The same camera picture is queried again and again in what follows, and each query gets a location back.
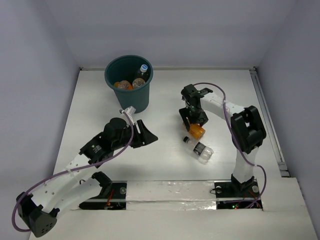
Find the small orange bottle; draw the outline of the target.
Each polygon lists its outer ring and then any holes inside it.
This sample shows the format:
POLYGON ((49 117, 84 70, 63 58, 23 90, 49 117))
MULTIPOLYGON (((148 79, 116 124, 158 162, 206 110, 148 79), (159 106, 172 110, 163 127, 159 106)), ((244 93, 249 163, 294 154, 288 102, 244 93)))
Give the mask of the small orange bottle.
POLYGON ((121 87, 121 84, 120 82, 115 82, 114 85, 113 85, 115 88, 120 88, 121 87))
POLYGON ((199 124, 189 124, 189 130, 187 131, 192 137, 199 140, 203 137, 206 130, 199 124))

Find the clear bottle black label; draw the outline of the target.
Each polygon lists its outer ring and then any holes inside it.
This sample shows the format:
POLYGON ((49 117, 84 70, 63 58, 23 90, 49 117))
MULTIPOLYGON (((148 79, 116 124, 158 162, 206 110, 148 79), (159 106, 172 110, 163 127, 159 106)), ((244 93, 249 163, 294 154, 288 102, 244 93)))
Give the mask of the clear bottle black label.
POLYGON ((185 136, 183 142, 188 151, 202 164, 207 164, 214 151, 197 139, 185 136))

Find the tall orange label bottle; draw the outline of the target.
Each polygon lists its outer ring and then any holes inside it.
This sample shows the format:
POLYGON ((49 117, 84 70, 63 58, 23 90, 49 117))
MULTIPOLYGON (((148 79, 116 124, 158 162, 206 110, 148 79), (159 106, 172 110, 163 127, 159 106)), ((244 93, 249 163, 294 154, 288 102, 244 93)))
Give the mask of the tall orange label bottle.
POLYGON ((131 83, 129 81, 122 80, 117 84, 117 88, 122 89, 122 90, 132 90, 133 86, 131 85, 131 83))

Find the clear plastic water bottle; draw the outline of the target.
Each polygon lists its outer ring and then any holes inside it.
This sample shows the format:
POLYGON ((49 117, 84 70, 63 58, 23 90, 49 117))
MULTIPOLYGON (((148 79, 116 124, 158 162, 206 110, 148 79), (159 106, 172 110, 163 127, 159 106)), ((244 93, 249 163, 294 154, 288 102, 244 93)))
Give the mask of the clear plastic water bottle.
POLYGON ((142 64, 140 68, 134 74, 135 79, 143 79, 145 82, 149 79, 148 66, 146 64, 142 64))

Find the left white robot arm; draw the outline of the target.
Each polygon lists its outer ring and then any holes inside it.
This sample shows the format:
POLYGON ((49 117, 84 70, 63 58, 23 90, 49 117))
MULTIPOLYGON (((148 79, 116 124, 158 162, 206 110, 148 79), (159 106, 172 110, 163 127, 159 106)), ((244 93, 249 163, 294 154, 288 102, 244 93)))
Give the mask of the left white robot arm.
POLYGON ((108 197, 112 180, 98 168, 120 155, 128 147, 147 146, 158 140, 139 119, 132 122, 112 118, 102 132, 80 150, 65 170, 42 180, 32 190, 16 198, 16 210, 37 238, 46 235, 63 212, 92 197, 108 197))

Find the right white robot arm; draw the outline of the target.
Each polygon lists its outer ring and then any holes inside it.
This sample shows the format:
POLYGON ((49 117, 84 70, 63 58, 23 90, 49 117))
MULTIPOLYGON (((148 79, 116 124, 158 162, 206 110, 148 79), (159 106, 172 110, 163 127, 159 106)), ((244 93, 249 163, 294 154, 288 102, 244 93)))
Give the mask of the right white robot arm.
POLYGON ((236 148, 230 190, 235 196, 242 196, 254 183, 256 155, 267 136, 259 110, 253 105, 244 107, 229 102, 225 92, 218 96, 207 87, 197 89, 195 84, 185 86, 181 96, 185 107, 178 112, 185 129, 195 139, 200 139, 205 133, 203 126, 209 120, 207 112, 226 122, 236 148))

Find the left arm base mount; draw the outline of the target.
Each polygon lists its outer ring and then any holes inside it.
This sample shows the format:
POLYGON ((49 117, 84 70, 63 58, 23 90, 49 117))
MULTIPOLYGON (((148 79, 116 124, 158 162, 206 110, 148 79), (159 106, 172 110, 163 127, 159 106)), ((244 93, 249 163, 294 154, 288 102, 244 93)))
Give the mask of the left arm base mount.
POLYGON ((126 181, 112 181, 102 171, 91 176, 99 182, 100 192, 79 204, 81 210, 125 210, 126 209, 126 181))

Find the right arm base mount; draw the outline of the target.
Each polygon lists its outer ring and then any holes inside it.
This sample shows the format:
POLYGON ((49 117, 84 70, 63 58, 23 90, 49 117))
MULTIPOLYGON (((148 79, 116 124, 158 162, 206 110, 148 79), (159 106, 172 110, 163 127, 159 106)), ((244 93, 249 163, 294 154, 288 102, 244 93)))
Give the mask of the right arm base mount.
POLYGON ((260 189, 254 177, 240 183, 233 175, 230 180, 215 181, 209 191, 217 199, 217 209, 262 209, 260 189))

